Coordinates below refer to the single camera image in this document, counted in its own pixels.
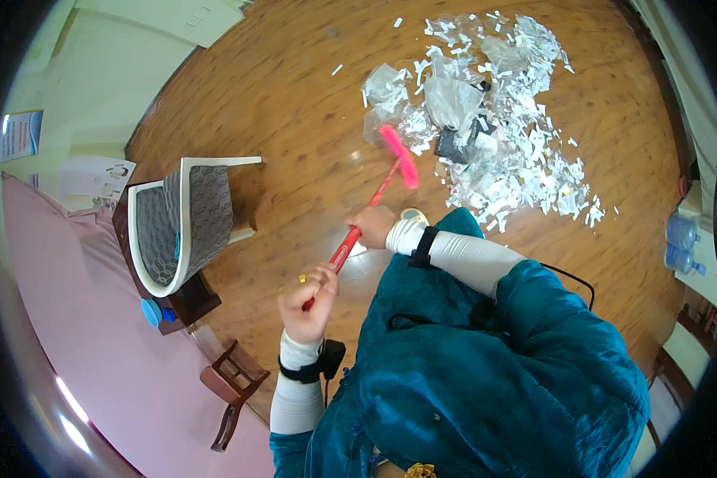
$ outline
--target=wooden floor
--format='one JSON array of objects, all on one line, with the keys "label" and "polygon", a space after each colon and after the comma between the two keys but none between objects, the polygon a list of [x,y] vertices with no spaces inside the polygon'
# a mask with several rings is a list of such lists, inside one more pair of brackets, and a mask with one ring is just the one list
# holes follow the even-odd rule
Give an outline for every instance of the wooden floor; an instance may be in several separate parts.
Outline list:
[{"label": "wooden floor", "polygon": [[[360,87],[383,63],[409,67],[431,37],[425,18],[494,9],[527,14],[550,28],[576,74],[558,68],[537,97],[556,128],[578,141],[586,179],[608,215],[590,230],[580,219],[540,210],[508,216],[487,237],[591,282],[595,312],[613,323],[631,357],[650,372],[672,330],[682,288],[661,263],[666,219],[678,202],[677,152],[658,84],[629,26],[607,0],[458,2],[434,0],[259,0],[246,19],[170,81],[137,130],[129,159],[134,182],[173,172],[182,156],[261,155],[266,164],[232,173],[235,208],[257,209],[258,234],[233,244],[205,268],[223,304],[206,317],[221,339],[235,337],[273,373],[252,400],[268,417],[281,321],[278,288],[309,263],[328,260],[346,232],[342,219],[365,204],[391,158],[362,139]],[[404,19],[393,28],[396,18]],[[340,64],[343,69],[330,73]],[[384,204],[417,206],[431,221],[449,196],[433,175],[436,158],[415,157],[421,186],[395,179]],[[621,215],[613,212],[617,205]],[[390,259],[351,258],[328,337],[345,342],[351,367],[359,328]],[[567,287],[585,299],[573,282]]]}]

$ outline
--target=brown wooden chair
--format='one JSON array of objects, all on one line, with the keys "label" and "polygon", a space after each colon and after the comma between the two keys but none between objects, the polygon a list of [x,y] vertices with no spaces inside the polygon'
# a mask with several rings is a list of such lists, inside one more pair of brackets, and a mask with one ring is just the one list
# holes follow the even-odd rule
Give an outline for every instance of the brown wooden chair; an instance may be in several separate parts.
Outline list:
[{"label": "brown wooden chair", "polygon": [[202,383],[229,404],[221,419],[218,436],[210,447],[213,451],[225,451],[239,421],[241,407],[269,375],[268,370],[260,367],[239,346],[238,340],[234,340],[228,350],[202,370]]}]

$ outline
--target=wrist strap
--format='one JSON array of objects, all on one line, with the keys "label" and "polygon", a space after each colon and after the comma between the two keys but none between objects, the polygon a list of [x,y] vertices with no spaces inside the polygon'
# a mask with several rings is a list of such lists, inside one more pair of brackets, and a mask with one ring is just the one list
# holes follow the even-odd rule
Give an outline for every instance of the wrist strap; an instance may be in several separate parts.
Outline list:
[{"label": "wrist strap", "polygon": [[433,240],[438,234],[438,229],[429,225],[425,228],[425,232],[422,233],[422,238],[417,248],[411,252],[409,256],[409,267],[415,268],[430,268],[430,246],[433,245]]},{"label": "wrist strap", "polygon": [[325,379],[331,380],[335,377],[337,369],[340,368],[344,356],[345,344],[327,339],[315,363],[301,367],[300,370],[289,370],[281,365],[281,357],[279,357],[279,370],[288,379],[301,383],[318,382],[321,373],[324,374]]}]

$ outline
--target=black cable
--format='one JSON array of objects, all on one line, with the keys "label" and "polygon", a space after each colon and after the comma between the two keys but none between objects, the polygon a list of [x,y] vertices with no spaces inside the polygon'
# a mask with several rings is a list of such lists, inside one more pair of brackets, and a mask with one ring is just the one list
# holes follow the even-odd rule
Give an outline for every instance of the black cable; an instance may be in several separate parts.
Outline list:
[{"label": "black cable", "polygon": [[595,302],[595,288],[593,288],[593,286],[589,282],[576,277],[574,274],[569,274],[568,272],[564,271],[563,269],[558,269],[557,267],[553,267],[552,265],[545,264],[545,263],[540,263],[540,264],[544,265],[546,268],[548,268],[552,271],[559,272],[561,274],[565,274],[568,277],[572,278],[573,280],[575,280],[577,282],[581,282],[582,284],[586,285],[587,288],[590,290],[590,293],[592,293],[592,297],[590,297],[590,305],[588,307],[590,309],[590,312],[593,311],[593,303]]}]

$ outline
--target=water bottle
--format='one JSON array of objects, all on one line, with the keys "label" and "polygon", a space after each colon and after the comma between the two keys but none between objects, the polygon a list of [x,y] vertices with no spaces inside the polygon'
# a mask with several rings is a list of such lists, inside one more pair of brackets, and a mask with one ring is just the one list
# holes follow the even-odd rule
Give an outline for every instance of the water bottle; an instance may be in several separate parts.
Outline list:
[{"label": "water bottle", "polygon": [[666,236],[668,243],[686,251],[690,251],[693,244],[699,241],[696,223],[677,214],[669,216]]},{"label": "water bottle", "polygon": [[707,273],[706,265],[693,262],[692,251],[680,249],[672,244],[667,244],[667,252],[664,253],[664,265],[673,271],[686,275],[695,274],[696,271],[701,275]]}]

